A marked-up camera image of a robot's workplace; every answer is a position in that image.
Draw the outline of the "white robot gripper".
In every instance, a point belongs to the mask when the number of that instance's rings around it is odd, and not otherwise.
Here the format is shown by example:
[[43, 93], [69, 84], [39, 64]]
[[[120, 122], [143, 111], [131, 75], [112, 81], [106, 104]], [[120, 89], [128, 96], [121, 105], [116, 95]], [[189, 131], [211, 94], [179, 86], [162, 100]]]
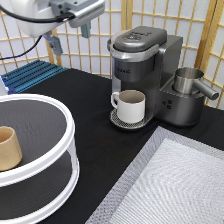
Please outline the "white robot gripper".
[[[22, 31], [31, 37], [43, 35], [63, 23], [53, 13], [50, 7], [50, 0], [10, 0], [12, 11], [8, 15], [14, 17]], [[81, 26], [81, 34], [84, 38], [91, 37], [91, 24]], [[60, 39], [55, 36], [46, 35], [50, 48], [56, 56], [63, 53]]]

